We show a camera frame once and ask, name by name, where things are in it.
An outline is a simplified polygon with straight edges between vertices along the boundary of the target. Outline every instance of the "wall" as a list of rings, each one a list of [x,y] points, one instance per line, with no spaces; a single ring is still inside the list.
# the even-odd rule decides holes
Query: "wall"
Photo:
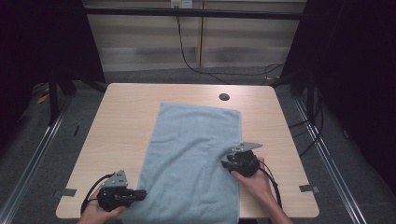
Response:
[[[193,8],[302,12],[304,0],[193,1]],[[170,7],[170,1],[94,1],[85,6]],[[106,72],[186,67],[174,17],[89,15]],[[283,63],[297,21],[180,18],[186,60],[193,67]]]

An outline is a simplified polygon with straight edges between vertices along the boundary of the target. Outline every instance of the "towel fold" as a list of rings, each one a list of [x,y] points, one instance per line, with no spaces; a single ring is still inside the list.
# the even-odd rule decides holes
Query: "towel fold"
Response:
[[[220,161],[241,142],[236,110],[162,103],[138,183],[148,195],[123,223],[237,223],[238,183]]]

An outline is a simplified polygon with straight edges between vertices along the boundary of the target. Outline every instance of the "wooden table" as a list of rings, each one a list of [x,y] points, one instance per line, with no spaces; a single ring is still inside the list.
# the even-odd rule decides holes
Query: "wooden table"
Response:
[[[221,101],[222,93],[230,99]],[[124,169],[128,187],[136,188],[161,102],[239,110],[242,139],[263,143],[254,153],[264,157],[273,172],[288,216],[318,215],[313,193],[300,192],[299,186],[309,183],[271,87],[117,83],[107,88],[66,186],[76,189],[76,195],[62,197],[57,217],[78,218],[88,190],[103,175]],[[240,199],[241,218],[268,217],[243,186]]]

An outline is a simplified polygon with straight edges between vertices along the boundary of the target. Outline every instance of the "cloth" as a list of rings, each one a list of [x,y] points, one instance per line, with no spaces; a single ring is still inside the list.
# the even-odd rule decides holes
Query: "cloth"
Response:
[[[162,103],[139,176],[148,195],[123,223],[237,223],[238,183],[220,161],[241,138],[236,110]]]

